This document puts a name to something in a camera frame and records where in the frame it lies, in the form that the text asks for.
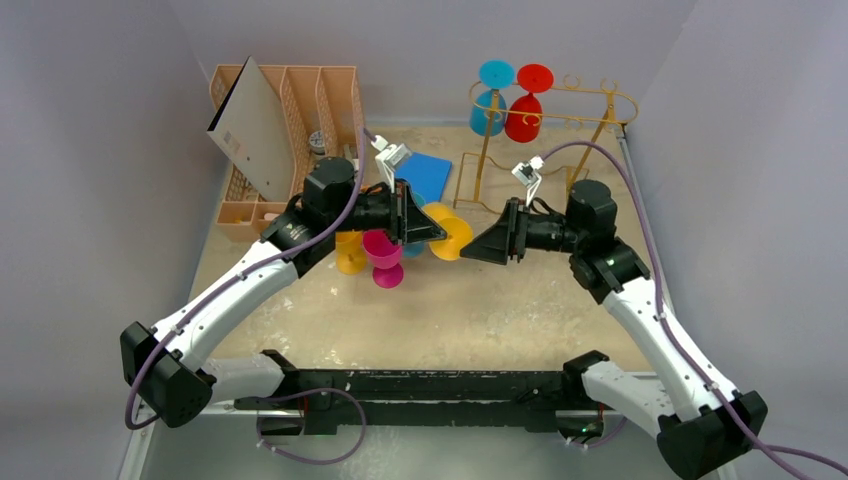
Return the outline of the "magenta wine glass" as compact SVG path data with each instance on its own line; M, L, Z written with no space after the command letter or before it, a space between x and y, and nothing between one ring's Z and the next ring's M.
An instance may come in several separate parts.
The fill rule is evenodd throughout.
M403 249L400 245L394 244L382 230L370 230L363 234L362 248L372 266L372 279L377 286L392 289L402 283Z

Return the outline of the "yellow wine glass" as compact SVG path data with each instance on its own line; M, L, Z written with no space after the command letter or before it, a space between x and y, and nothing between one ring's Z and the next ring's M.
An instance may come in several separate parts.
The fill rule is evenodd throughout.
M356 275L365 269L367 257L362 248L363 233L357 231L335 234L336 267L346 275Z
M429 242L430 251L443 261L456 261L461 250L473 239L471 226L449 206L432 202L423 206L423 211L446 232L444 240Z

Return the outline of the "yellow front wine glass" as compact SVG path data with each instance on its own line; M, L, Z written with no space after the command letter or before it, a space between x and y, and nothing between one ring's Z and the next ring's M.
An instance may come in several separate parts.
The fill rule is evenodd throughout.
M365 269L367 257L362 248L363 233L357 231L335 234L336 267L346 275L356 275Z

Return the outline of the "red wine glass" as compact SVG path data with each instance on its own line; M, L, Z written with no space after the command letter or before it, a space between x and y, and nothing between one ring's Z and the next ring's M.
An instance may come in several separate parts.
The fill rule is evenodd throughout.
M553 73L545 65L532 63L519 69L517 84L525 94L509 108L504 126L508 138L517 143L529 143L537 138L543 114L538 95L547 92L553 83Z

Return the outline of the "light blue wine glass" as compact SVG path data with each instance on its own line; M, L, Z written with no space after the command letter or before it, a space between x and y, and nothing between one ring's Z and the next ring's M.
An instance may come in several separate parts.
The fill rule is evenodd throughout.
M425 199L422 195L416 192L412 192L414 202L417 206L421 207L425 205ZM426 243L416 243L416 244L406 244L403 246L403 257L404 258L414 258L420 255L425 247Z
M506 121L506 101L502 90L511 86L515 70L505 60L493 59L481 65L478 77L484 90L475 99L469 117L471 130L480 136L496 136Z

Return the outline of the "light blue front wine glass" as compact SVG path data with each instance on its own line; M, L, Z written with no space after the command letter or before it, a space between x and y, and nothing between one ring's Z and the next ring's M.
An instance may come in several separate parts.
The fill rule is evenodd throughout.
M414 202L417 206L421 207L425 205L425 199L422 195L416 192L412 192ZM404 258L414 258L420 255L425 247L426 243L416 243L416 244L406 244L403 246L403 257Z

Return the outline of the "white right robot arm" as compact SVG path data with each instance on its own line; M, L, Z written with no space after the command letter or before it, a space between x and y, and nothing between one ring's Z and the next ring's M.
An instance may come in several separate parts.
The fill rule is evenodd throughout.
M593 351L563 366L561 392L576 407L591 401L622 414L656 440L681 479L700 479L750 451L768 407L715 370L669 312L636 251L616 234L610 189L580 180L564 212L539 213L516 197L468 245L466 259L505 265L529 249L566 253L575 280L623 326L659 380L649 386Z

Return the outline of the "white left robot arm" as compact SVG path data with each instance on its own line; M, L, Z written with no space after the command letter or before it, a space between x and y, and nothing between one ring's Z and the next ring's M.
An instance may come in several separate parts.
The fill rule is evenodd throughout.
M247 253L189 304L147 327L134 322L119 337L123 377L131 388L125 424L136 422L140 399L153 421L185 425L210 403L261 397L284 409L297 399L298 382L270 354L251 358L247 374L213 372L208 359L217 346L262 303L302 279L335 249L339 232L378 230L395 245L443 240L446 231L397 179L363 188L364 170L340 157L325 157L305 177L303 188L261 233Z

